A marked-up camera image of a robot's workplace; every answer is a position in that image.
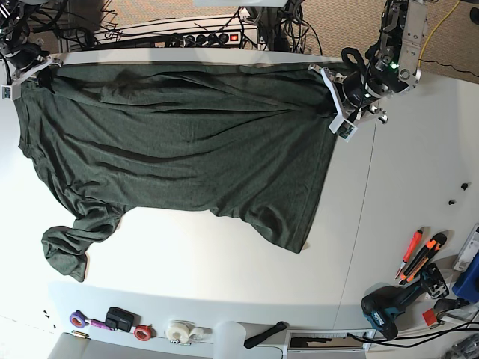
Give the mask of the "black robot arm, image right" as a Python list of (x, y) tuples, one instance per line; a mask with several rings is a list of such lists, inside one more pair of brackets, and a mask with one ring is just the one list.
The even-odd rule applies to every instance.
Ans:
[(352, 70), (349, 75), (318, 64), (308, 66), (322, 78), (332, 96), (336, 117), (329, 130), (333, 134), (349, 141), (368, 115), (388, 122), (386, 111), (378, 106), (379, 100), (418, 85), (421, 39), (426, 27), (424, 1), (387, 1), (378, 41), (364, 55), (350, 47), (341, 51), (343, 63)]

